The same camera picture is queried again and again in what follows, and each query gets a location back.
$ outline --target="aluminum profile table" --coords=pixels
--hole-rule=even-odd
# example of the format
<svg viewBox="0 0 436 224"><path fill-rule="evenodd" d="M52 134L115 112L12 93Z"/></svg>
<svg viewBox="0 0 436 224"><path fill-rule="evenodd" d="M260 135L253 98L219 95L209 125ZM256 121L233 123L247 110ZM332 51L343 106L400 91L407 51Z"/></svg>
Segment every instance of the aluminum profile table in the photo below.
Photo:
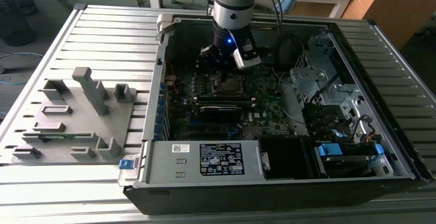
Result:
<svg viewBox="0 0 436 224"><path fill-rule="evenodd" d="M131 118L125 153L141 144L160 13L204 14L201 11L87 6L73 10L45 57L0 127L0 148L33 124L44 79L67 79L76 66L93 69L92 78L105 87L119 82L139 90ZM436 99L377 26L363 20L292 17L335 22L371 75L427 167L436 171ZM0 167L0 223L209 222L323 218L367 223L413 218L431 220L436 210L436 185L384 196L360 206L284 212L217 213L213 215L143 215L117 185L116 165L4 165Z"/></svg>

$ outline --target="warning label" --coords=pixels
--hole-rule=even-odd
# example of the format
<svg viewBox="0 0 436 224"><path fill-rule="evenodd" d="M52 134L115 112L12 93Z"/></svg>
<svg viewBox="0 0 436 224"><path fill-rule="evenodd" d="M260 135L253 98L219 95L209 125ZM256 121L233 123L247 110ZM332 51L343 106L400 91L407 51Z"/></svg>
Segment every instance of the warning label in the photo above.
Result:
<svg viewBox="0 0 436 224"><path fill-rule="evenodd" d="M240 143L200 144L200 174L204 176L244 174Z"/></svg>

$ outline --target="barcode sticker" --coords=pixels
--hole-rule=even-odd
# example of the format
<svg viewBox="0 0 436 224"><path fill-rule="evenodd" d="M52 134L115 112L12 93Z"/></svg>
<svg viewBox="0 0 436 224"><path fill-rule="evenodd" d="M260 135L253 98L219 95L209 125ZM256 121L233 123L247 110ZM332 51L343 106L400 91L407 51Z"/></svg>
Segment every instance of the barcode sticker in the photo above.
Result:
<svg viewBox="0 0 436 224"><path fill-rule="evenodd" d="M172 144L173 153L188 153L189 152L189 144Z"/></svg>

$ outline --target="gray carpet floor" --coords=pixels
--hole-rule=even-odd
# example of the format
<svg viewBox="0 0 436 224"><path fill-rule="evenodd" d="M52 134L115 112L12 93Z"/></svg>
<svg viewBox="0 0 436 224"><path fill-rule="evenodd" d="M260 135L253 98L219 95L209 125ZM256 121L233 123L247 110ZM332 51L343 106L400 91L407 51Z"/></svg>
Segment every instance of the gray carpet floor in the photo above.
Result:
<svg viewBox="0 0 436 224"><path fill-rule="evenodd" d="M27 21L37 32L36 41L21 47L9 47L0 40L0 51L45 54L76 3L131 7L149 6L149 0L35 0L35 3L39 12L28 16ZM176 4L171 3L171 0L163 0L165 8L204 10L205 5L205 0L177 0ZM436 92L436 79L433 75L436 68L436 44L423 42L419 37L413 37L404 46L401 53L431 90ZM7 73L0 74L0 81L25 82L32 75L35 67L39 65L39 58L33 56L11 56L0 59L0 64L8 69ZM0 112L9 111L23 87L24 85L0 84Z"/></svg>

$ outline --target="wire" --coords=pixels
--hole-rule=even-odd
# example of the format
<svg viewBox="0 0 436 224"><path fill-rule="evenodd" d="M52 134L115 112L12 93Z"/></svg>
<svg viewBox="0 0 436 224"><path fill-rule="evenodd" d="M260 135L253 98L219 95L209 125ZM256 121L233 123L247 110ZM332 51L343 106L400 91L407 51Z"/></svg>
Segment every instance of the wire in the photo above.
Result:
<svg viewBox="0 0 436 224"><path fill-rule="evenodd" d="M277 0L277 5L279 5L279 9L280 9L280 24L279 25L281 25L281 23L283 23L283 21L284 21L284 9L283 9L283 7L281 7L281 2L280 2L280 0Z"/></svg>
<svg viewBox="0 0 436 224"><path fill-rule="evenodd" d="M192 0L189 5L184 6L184 8L189 7L192 5L193 1L196 1L196 0Z"/></svg>
<svg viewBox="0 0 436 224"><path fill-rule="evenodd" d="M285 113L285 115L288 116L288 118L293 121L293 122L296 122L296 123L300 123L300 124L303 124L303 125L305 125L305 123L303 123L303 122L300 122L300 121L297 121L297 120L295 120L292 117L291 117L291 115L288 114L288 112L284 110L284 113Z"/></svg>
<svg viewBox="0 0 436 224"><path fill-rule="evenodd" d="M281 19L280 19L280 16L279 16L279 10L277 10L277 6L276 6L276 3L275 3L275 0L271 0L272 1L272 5L273 5L273 9L275 9L275 18L276 18L276 26L272 26L272 27L259 27L259 28L253 28L253 29L264 29L264 30L273 30L276 28L280 27L281 25Z"/></svg>
<svg viewBox="0 0 436 224"><path fill-rule="evenodd" d="M9 53L9 54L1 56L0 59L4 58L4 57L12 56L12 55L24 55L24 56L25 56L25 55L31 55L31 56L39 56L40 58L44 57L41 54L37 54L37 53L32 53L32 52L19 52L19 53Z"/></svg>
<svg viewBox="0 0 436 224"><path fill-rule="evenodd" d="M272 72L273 72L273 75L277 77L277 79L280 79L277 73L276 73L275 70L273 70L273 67L271 68L271 70L272 70Z"/></svg>
<svg viewBox="0 0 436 224"><path fill-rule="evenodd" d="M279 84L277 84L277 91L280 91L280 83L281 83L281 78L284 77L285 74L289 74L289 73L284 73L280 78L279 78Z"/></svg>
<svg viewBox="0 0 436 224"><path fill-rule="evenodd" d="M9 53L9 54L1 56L0 59L4 58L4 57L8 57L8 56L13 56L13 55L32 55L32 56L39 56L41 59L44 58L44 56L41 54L37 54L37 53L19 52L19 53ZM9 82L0 81L0 84L5 84L5 85L24 85L25 83L27 82L9 83Z"/></svg>
<svg viewBox="0 0 436 224"><path fill-rule="evenodd" d="M276 65L280 65L281 59L280 59L280 49L281 46L285 42L285 40L289 39L293 43L293 45L299 44L301 46L301 55L305 55L305 45L304 45L304 41L293 34L293 33L284 33L283 35L280 35L279 40L275 44L275 48L273 48L273 61Z"/></svg>
<svg viewBox="0 0 436 224"><path fill-rule="evenodd" d="M5 85L24 85L27 82L21 82L21 83L9 83L9 82L4 82L0 81L0 84L5 84Z"/></svg>
<svg viewBox="0 0 436 224"><path fill-rule="evenodd" d="M11 52L5 52L5 51L3 51L3 50L0 50L0 52L7 53L7 54L13 54L13 53L11 53Z"/></svg>
<svg viewBox="0 0 436 224"><path fill-rule="evenodd" d="M376 129L372 127L371 123L368 122L368 127L371 128L371 133L365 136L365 138L361 140L363 142L369 142L371 137L376 134Z"/></svg>
<svg viewBox="0 0 436 224"><path fill-rule="evenodd" d="M335 74L335 76L331 78L331 80L325 83L323 88L315 93L315 95L308 100L308 103L312 103L315 98L327 90L327 88L333 84L335 80L339 78L339 74Z"/></svg>
<svg viewBox="0 0 436 224"><path fill-rule="evenodd" d="M363 114L359 118L357 118L357 121L355 123L355 126L353 126L353 130L352 130L352 133L351 133L351 136L349 136L349 141L352 142L353 141L353 138L355 138L355 134L356 134L356 131L357 131L357 127L359 127L359 123L360 121L369 117L367 114Z"/></svg>

